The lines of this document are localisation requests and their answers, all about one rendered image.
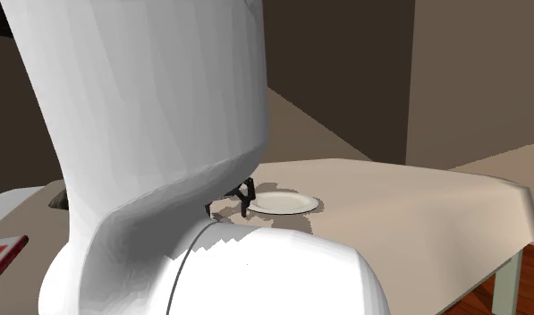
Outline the table with beige cloth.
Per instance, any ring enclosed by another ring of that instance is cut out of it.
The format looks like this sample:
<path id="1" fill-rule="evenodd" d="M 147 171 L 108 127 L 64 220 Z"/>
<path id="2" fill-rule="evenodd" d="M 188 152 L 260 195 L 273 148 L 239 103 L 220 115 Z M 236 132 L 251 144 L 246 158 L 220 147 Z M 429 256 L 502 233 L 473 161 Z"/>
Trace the table with beige cloth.
<path id="1" fill-rule="evenodd" d="M 501 178 L 350 159 L 268 163 L 253 177 L 263 192 L 303 193 L 321 209 L 243 218 L 220 200 L 212 209 L 226 225 L 281 226 L 355 248 L 374 269 L 391 315 L 437 315 L 534 242 L 529 188 Z M 68 237 L 67 213 L 49 207 L 63 187 L 0 194 L 0 238 L 30 239 L 0 277 L 0 315 L 38 315 L 42 279 Z"/>

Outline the dark brown small object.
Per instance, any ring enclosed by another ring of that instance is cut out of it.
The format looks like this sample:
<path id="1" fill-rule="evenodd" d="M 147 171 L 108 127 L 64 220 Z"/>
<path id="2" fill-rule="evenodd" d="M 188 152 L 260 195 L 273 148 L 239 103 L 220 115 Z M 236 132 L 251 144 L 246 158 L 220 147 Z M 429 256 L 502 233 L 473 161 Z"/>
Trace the dark brown small object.
<path id="1" fill-rule="evenodd" d="M 59 192 L 51 201 L 48 203 L 48 207 L 52 209 L 69 209 L 69 202 L 67 197 L 66 190 Z"/>

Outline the red book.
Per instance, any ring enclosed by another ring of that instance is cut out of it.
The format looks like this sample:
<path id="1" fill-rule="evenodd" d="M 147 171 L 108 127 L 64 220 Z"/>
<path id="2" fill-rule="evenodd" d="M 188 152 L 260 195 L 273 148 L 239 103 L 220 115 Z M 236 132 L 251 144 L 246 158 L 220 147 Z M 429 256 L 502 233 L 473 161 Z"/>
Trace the red book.
<path id="1" fill-rule="evenodd" d="M 0 239 L 0 276 L 29 242 L 27 235 Z"/>

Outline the white round plate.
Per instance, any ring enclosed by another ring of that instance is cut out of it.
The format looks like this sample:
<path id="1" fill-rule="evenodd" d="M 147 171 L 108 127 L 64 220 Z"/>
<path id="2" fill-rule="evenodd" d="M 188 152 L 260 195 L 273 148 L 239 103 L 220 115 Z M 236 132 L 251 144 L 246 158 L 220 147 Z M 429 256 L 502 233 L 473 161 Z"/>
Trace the white round plate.
<path id="1" fill-rule="evenodd" d="M 296 215 L 318 207 L 318 200 L 297 192 L 260 192 L 249 210 L 271 215 Z"/>

